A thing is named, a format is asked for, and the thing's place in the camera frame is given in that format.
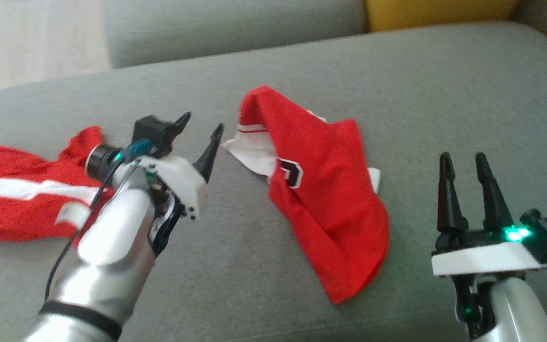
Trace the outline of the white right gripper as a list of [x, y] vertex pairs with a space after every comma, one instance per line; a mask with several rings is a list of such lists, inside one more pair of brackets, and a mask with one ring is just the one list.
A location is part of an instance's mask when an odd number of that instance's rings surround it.
[[538, 262], [523, 245], [532, 232], [526, 227], [512, 227], [514, 220], [486, 155], [475, 154], [475, 163], [482, 186], [486, 231], [467, 231], [468, 221], [454, 188], [451, 156], [448, 152], [439, 156], [438, 231], [444, 234], [435, 242], [433, 274], [445, 277], [547, 269], [547, 263]]

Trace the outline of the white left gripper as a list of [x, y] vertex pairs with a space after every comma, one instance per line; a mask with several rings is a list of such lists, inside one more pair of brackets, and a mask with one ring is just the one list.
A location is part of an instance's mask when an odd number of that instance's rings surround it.
[[[172, 141], [183, 132], [191, 114], [184, 113], [172, 123]], [[185, 207], [189, 219], [200, 219], [206, 208], [207, 184], [210, 182], [224, 129], [224, 124], [219, 123], [210, 136], [210, 143], [193, 164], [175, 155], [160, 160], [149, 156], [138, 159], [138, 165], [145, 169], [148, 193], [152, 195], [156, 207], [155, 221], [164, 221], [171, 215], [173, 196], [176, 197], [176, 204]]]

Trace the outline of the red Bulls 23 jersey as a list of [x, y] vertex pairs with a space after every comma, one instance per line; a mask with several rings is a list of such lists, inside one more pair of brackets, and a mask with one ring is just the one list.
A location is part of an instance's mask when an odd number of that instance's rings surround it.
[[355, 119], [328, 123], [263, 85], [243, 98], [236, 134], [223, 146], [268, 179], [270, 199], [334, 304], [373, 281], [388, 251], [389, 216]]

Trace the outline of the red shorts with white stripe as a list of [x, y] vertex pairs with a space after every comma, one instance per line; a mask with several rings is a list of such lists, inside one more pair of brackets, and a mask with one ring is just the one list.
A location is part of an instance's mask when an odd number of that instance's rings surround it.
[[56, 160], [0, 146], [0, 242], [71, 237], [78, 224], [56, 223], [61, 208], [93, 201], [100, 182], [85, 173], [85, 162], [104, 142], [98, 126], [70, 138]]

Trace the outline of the long grey sofa seat cushion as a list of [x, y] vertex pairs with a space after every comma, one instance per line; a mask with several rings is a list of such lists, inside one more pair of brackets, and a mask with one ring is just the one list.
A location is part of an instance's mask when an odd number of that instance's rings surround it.
[[365, 33], [364, 0], [103, 0], [114, 68]]

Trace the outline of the wide grey sofa seat cushion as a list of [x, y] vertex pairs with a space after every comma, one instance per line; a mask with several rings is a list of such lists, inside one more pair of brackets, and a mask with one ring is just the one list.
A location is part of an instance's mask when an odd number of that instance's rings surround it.
[[154, 114], [192, 118], [174, 151], [195, 160], [245, 94], [268, 85], [334, 123], [356, 119], [391, 221], [386, 262], [343, 305], [326, 296], [267, 182], [219, 152], [202, 219], [181, 222], [120, 342], [463, 342], [454, 288], [432, 275], [439, 155], [482, 227], [474, 156], [515, 218], [547, 217], [547, 38], [512, 22], [373, 33], [177, 60], [0, 91], [0, 145], [54, 159], [78, 131], [115, 145]]

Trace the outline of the yellow sofa backrest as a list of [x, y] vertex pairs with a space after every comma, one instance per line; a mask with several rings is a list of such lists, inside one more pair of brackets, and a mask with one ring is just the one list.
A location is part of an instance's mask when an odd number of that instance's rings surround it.
[[364, 0], [369, 30], [415, 28], [452, 22], [504, 21], [522, 0]]

